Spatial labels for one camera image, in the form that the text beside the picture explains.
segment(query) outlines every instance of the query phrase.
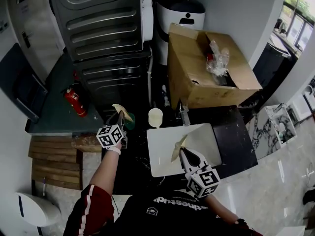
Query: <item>tree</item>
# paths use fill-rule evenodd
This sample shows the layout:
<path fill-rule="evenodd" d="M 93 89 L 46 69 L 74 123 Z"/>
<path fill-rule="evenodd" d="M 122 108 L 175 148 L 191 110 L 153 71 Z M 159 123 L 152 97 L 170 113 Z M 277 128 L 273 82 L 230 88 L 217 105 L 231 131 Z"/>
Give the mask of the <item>tree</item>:
<path fill-rule="evenodd" d="M 302 14 L 306 17 L 306 18 L 310 18 L 312 20 L 314 20 L 314 17 L 310 14 L 309 8 L 310 8 L 310 4 L 305 1 L 305 0 L 299 0 L 299 4 L 297 5 L 297 0 L 284 0 L 287 3 L 293 5 L 294 7 L 296 6 L 296 8 L 302 12 Z M 290 13 L 289 11 L 285 11 L 285 13 L 289 16 Z"/>
<path fill-rule="evenodd" d="M 291 13 L 293 13 L 293 11 L 286 6 L 283 6 L 283 12 L 284 12 L 284 14 L 286 14 L 290 18 L 291 18 Z"/>

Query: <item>wooden slat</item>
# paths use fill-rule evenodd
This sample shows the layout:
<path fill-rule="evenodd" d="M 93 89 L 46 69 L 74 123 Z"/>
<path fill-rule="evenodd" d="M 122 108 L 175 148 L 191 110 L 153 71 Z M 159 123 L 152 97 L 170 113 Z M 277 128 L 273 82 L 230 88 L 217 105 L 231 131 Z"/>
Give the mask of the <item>wooden slat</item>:
<path fill-rule="evenodd" d="M 80 184 L 80 178 L 79 177 L 69 177 L 69 176 L 61 176 L 57 174 L 51 174 L 47 172 L 42 171 L 36 171 L 35 169 L 32 169 L 32 175 L 39 176 L 46 179 L 52 179 L 60 182 L 68 182 L 68 183 L 77 183 Z"/>
<path fill-rule="evenodd" d="M 55 161 L 55 162 L 62 162 L 62 163 L 76 163 L 77 157 L 71 155 L 51 155 L 51 154 L 44 154 L 44 153 L 35 153 L 29 152 L 29 157 L 41 160 L 48 160 L 48 161 Z"/>
<path fill-rule="evenodd" d="M 102 146 L 95 134 L 75 136 L 72 138 L 71 145 L 82 152 L 102 152 Z"/>
<path fill-rule="evenodd" d="M 31 147 L 40 148 L 72 148 L 71 143 L 31 142 Z"/>
<path fill-rule="evenodd" d="M 44 181 L 44 178 L 42 178 L 41 176 L 34 175 L 34 174 L 32 174 L 31 178 L 38 182 Z M 50 184 L 54 186 L 59 186 L 59 187 L 67 188 L 67 189 L 73 189 L 73 190 L 82 190 L 81 184 L 61 182 L 61 181 L 56 181 L 52 179 L 46 179 L 45 181 L 46 181 L 46 184 Z"/>
<path fill-rule="evenodd" d="M 33 164 L 44 166 L 44 167 L 50 167 L 50 168 L 70 170 L 70 171 L 80 170 L 80 164 L 77 164 L 77 163 L 60 163 L 60 162 L 53 162 L 53 161 L 47 161 L 47 160 L 33 159 Z"/>
<path fill-rule="evenodd" d="M 50 168 L 46 166 L 39 166 L 39 165 L 32 165 L 32 169 L 35 171 L 46 172 L 50 174 L 57 174 L 62 176 L 69 176 L 69 177 L 80 177 L 79 171 L 70 171 L 70 170 L 62 170 L 56 168 Z"/>
<path fill-rule="evenodd" d="M 86 153 L 102 153 L 102 146 L 99 145 L 99 146 L 92 146 L 92 145 L 86 145 L 86 146 L 83 146 L 83 145 L 72 145 L 72 147 L 74 148 L 77 148 L 78 150 L 82 151 L 82 152 L 86 152 Z"/>
<path fill-rule="evenodd" d="M 32 142 L 71 143 L 71 136 L 32 136 Z"/>
<path fill-rule="evenodd" d="M 33 147 L 30 146 L 30 152 L 54 154 L 54 155 L 77 155 L 75 148 L 47 148 L 47 147 Z"/>

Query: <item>plastic bag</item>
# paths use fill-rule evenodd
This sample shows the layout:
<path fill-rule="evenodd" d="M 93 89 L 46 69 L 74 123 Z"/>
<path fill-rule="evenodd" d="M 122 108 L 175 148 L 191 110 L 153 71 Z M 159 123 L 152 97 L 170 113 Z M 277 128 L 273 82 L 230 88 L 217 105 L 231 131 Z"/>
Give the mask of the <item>plastic bag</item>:
<path fill-rule="evenodd" d="M 226 80 L 223 76 L 226 76 L 228 71 L 226 67 L 230 59 L 230 52 L 227 48 L 223 48 L 220 52 L 219 47 L 214 40 L 210 42 L 210 48 L 213 54 L 207 55 L 206 69 L 213 75 L 215 81 L 223 86 L 224 83 L 226 84 Z"/>

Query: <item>banana peel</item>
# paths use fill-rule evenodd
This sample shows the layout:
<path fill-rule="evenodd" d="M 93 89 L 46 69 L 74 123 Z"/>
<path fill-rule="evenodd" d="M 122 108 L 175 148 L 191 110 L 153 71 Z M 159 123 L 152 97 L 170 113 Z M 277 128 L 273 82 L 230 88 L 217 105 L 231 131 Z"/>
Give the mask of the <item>banana peel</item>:
<path fill-rule="evenodd" d="M 123 113 L 125 115 L 125 119 L 128 120 L 128 121 L 133 122 L 133 119 L 130 117 L 130 115 L 128 114 L 127 110 L 122 105 L 113 104 L 112 106 L 116 109 L 118 114 L 120 113 L 120 111 L 123 111 Z"/>
<path fill-rule="evenodd" d="M 176 158 L 179 156 L 179 152 L 181 148 L 185 147 L 187 135 L 185 135 L 179 142 L 175 144 L 175 148 L 173 150 L 171 162 L 174 162 Z"/>

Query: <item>marble cabinet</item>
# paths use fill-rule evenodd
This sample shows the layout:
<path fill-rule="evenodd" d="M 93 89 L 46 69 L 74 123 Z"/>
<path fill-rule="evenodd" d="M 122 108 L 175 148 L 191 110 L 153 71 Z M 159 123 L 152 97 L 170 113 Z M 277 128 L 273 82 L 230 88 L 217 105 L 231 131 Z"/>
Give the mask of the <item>marble cabinet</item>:
<path fill-rule="evenodd" d="M 277 107 L 264 107 L 246 125 L 258 160 L 296 138 L 295 128 L 286 109 L 282 107 L 275 113 Z"/>

